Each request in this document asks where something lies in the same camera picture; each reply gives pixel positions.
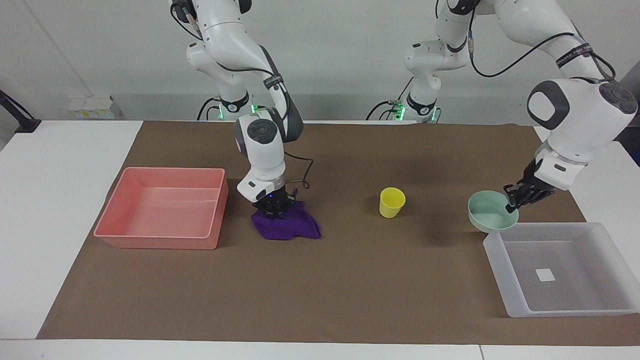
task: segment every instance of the white table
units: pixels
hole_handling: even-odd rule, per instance
[[[353,123],[398,125],[393,121]],[[48,121],[33,134],[14,136],[0,152],[0,339],[7,339],[0,341],[1,358],[477,360],[483,358],[482,351],[487,360],[640,359],[640,347],[33,340],[141,124]],[[572,193],[587,221],[606,226],[640,278],[638,184],[640,169],[620,144],[612,143],[582,172]],[[43,233],[52,241],[42,243]]]

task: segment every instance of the purple towel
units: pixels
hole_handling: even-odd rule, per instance
[[[293,208],[278,218],[269,217],[258,210],[251,216],[253,226],[267,240],[291,240],[294,236],[320,239],[320,227],[305,211],[305,203],[296,201]]]

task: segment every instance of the pink plastic bin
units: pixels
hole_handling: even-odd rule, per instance
[[[212,250],[228,193],[220,168],[129,167],[93,234],[121,248]]]

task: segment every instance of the clear plastic bin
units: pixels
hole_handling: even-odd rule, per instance
[[[129,167],[93,234],[121,248],[215,249],[228,193],[221,168]]]
[[[510,317],[640,309],[640,284],[602,224],[517,224],[489,234],[484,249]]]

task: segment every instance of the white sticker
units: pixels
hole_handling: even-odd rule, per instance
[[[554,273],[551,272],[551,269],[536,269],[536,274],[538,274],[541,282],[556,281],[556,277]]]

